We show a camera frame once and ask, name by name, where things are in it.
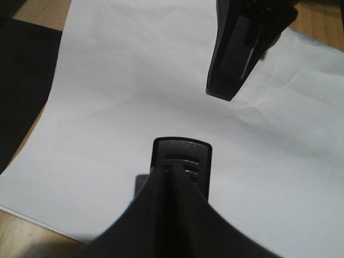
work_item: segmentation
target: clip jaw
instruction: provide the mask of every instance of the clip jaw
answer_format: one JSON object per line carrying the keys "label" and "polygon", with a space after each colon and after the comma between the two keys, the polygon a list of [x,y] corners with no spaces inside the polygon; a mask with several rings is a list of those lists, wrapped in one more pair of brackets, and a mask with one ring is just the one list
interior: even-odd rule
{"label": "clip jaw", "polygon": [[153,146],[149,177],[133,202],[70,258],[278,258],[208,204],[209,144],[173,137],[157,138]]}
{"label": "clip jaw", "polygon": [[287,0],[217,0],[218,33],[206,93],[230,101],[297,17]]}

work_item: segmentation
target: clamp jaw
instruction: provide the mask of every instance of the clamp jaw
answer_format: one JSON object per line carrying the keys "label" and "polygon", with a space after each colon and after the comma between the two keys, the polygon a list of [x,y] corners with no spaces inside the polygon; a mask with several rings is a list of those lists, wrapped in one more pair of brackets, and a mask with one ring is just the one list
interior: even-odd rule
{"label": "clamp jaw", "polygon": [[294,0],[217,0],[218,32],[207,94],[230,101],[297,17]]}
{"label": "clamp jaw", "polygon": [[278,258],[208,204],[211,153],[205,142],[157,138],[150,174],[133,202],[70,258]]}

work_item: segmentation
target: black fabric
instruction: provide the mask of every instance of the black fabric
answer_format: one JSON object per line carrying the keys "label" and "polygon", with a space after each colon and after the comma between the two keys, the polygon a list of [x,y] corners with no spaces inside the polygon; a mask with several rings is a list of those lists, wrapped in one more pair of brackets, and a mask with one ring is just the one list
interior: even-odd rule
{"label": "black fabric", "polygon": [[61,34],[0,18],[0,173],[47,101]]}

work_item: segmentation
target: wooden table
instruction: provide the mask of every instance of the wooden table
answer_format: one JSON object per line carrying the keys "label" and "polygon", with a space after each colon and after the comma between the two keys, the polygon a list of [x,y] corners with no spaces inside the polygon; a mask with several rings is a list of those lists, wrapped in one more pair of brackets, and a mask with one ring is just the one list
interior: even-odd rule
{"label": "wooden table", "polygon": [[[63,30],[71,0],[26,0],[13,18]],[[344,51],[344,32],[336,5],[300,2],[292,28]],[[0,258],[66,257],[82,243],[0,210]]]}

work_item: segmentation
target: paper sheet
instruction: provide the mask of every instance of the paper sheet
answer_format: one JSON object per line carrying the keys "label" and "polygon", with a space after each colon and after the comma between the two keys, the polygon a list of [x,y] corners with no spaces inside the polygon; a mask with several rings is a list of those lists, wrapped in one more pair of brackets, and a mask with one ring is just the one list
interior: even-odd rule
{"label": "paper sheet", "polygon": [[344,253],[344,54],[292,30],[231,102],[205,93],[215,0],[74,0],[54,84],[0,176],[3,209],[90,241],[157,137],[213,146],[210,204],[285,257]]}

